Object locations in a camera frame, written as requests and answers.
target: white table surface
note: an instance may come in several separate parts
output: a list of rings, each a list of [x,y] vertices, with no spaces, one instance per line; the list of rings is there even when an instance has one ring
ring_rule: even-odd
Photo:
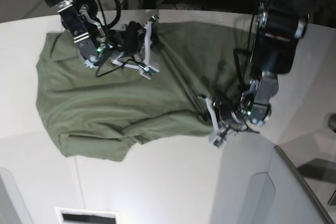
[[[245,30],[250,24],[250,15],[130,10],[122,13],[119,25],[130,20],[145,22],[154,13],[159,14],[162,23],[197,21]],[[108,20],[114,14],[108,12]],[[220,169],[227,169],[221,164],[227,158],[221,160],[222,153],[208,145],[206,138],[177,136],[143,146],[135,145],[122,163],[85,157],[66,159],[58,153],[48,140],[35,108],[35,65],[46,33],[60,31],[62,25],[57,15],[0,24],[3,60],[0,71],[0,167],[14,174],[35,224],[56,224],[54,207],[120,211],[123,213],[122,224],[170,224],[169,218],[162,218],[169,209],[171,216],[176,216],[173,223],[208,223],[217,176]],[[279,93],[272,101],[273,114],[262,130],[272,142],[281,143],[281,136],[321,71],[322,62],[330,56],[335,36],[334,29],[311,25],[305,39],[299,43],[292,72],[279,77]],[[318,119],[315,124],[322,125]],[[264,169],[263,161],[269,160],[269,145],[261,150],[264,151],[257,152],[258,160],[251,162],[249,167],[252,173],[254,169]],[[161,186],[154,189],[151,186],[153,180]],[[51,181],[55,188],[65,191],[66,196],[51,193],[48,186]],[[133,181],[131,189],[126,185],[127,181]],[[133,194],[132,199],[127,199],[127,191]],[[174,197],[179,197],[178,203],[172,200]],[[148,199],[148,205],[139,207],[144,198]],[[182,211],[180,204],[188,207]]]

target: olive green shirt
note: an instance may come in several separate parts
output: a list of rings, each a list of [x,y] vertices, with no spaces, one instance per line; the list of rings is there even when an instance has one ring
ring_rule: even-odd
[[[175,135],[206,136],[211,123],[197,98],[238,87],[233,49],[245,48],[245,31],[203,23],[159,24],[152,49],[160,73],[148,80],[134,69],[101,78],[85,68],[70,33],[47,34],[37,64],[37,109],[64,156],[122,161],[135,143]],[[109,63],[101,73],[112,69]]]

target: screw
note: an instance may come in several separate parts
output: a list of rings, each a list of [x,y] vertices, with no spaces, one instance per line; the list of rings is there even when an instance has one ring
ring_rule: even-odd
[[[96,61],[97,61],[97,58],[96,58],[94,55],[91,55],[91,56],[90,56],[90,61],[91,61],[91,62],[96,62]]]

